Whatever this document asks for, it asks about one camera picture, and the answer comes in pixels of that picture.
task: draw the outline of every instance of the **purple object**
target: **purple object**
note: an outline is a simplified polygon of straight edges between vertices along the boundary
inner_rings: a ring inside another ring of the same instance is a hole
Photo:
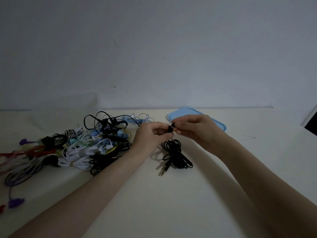
[[[22,139],[19,142],[19,145],[24,145],[24,144],[31,144],[31,143],[36,143],[35,141],[28,141],[27,139]]]
[[[9,209],[18,207],[23,202],[24,202],[24,198],[23,199],[20,199],[20,198],[12,199],[9,201]]]

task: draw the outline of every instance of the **wall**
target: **wall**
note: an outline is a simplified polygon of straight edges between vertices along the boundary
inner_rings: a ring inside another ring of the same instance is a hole
[[[316,105],[317,0],[0,8],[0,109],[93,92],[105,108],[273,106],[300,124]]]

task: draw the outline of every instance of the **blue lid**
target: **blue lid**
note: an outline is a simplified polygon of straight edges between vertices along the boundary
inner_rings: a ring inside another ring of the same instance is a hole
[[[167,115],[167,119],[169,120],[169,122],[172,122],[173,119],[176,119],[178,117],[184,116],[184,115],[188,115],[188,114],[203,114],[202,112],[197,111],[196,109],[193,109],[191,107],[184,107],[184,108],[180,108],[178,110],[175,110],[171,113],[169,113]],[[218,120],[215,120],[211,117],[211,119],[216,123],[216,125],[221,128],[223,131],[226,131],[227,127],[219,122]]]

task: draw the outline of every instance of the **person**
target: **person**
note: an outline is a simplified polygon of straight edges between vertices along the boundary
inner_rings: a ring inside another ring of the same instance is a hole
[[[209,116],[186,115],[172,122],[175,123],[174,132],[194,140],[228,167],[274,236],[317,237],[317,206],[223,132]],[[167,133],[168,127],[161,122],[141,124],[124,156],[22,226],[10,238],[83,236],[145,159],[159,144],[173,137],[173,133]]]

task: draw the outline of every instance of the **person's right hand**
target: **person's right hand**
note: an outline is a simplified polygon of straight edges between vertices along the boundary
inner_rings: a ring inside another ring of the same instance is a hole
[[[202,148],[220,156],[230,141],[224,131],[208,115],[185,115],[172,120],[173,131],[194,140]]]

